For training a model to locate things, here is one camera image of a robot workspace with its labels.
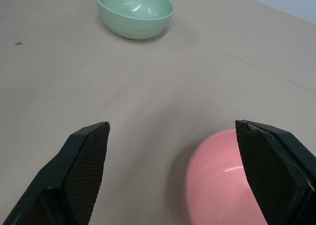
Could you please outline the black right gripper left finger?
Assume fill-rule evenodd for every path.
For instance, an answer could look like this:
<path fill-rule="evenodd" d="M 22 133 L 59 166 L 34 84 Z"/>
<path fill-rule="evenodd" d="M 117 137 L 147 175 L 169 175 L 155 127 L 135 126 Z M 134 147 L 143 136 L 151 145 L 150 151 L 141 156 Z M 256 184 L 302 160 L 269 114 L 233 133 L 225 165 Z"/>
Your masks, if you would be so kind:
<path fill-rule="evenodd" d="M 110 124 L 71 134 L 36 174 L 2 225 L 89 225 L 102 183 Z"/>

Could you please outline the green bowl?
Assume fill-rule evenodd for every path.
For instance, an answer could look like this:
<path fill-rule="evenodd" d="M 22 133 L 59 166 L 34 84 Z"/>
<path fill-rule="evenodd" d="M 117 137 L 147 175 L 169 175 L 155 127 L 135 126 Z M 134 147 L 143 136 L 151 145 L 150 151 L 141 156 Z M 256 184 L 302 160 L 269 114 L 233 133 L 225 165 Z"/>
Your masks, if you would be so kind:
<path fill-rule="evenodd" d="M 164 31 L 174 13 L 171 0 L 96 0 L 108 29 L 129 39 L 149 39 Z"/>

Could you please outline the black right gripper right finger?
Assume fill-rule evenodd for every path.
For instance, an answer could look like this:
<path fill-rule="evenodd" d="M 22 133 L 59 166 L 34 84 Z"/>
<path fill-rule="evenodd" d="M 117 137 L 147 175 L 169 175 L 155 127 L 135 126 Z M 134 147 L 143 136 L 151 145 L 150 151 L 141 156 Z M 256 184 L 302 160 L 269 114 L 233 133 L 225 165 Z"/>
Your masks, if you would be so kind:
<path fill-rule="evenodd" d="M 288 131 L 235 121 L 248 184 L 268 225 L 316 225 L 316 156 Z"/>

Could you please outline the pink-red bowl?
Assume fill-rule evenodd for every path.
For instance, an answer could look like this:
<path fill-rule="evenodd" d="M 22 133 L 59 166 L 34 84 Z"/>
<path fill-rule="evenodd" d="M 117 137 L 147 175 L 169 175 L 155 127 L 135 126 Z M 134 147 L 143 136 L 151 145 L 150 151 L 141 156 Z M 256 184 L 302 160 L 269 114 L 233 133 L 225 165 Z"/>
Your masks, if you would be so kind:
<path fill-rule="evenodd" d="M 268 225 L 244 172 L 235 130 L 205 139 L 186 171 L 191 225 Z"/>

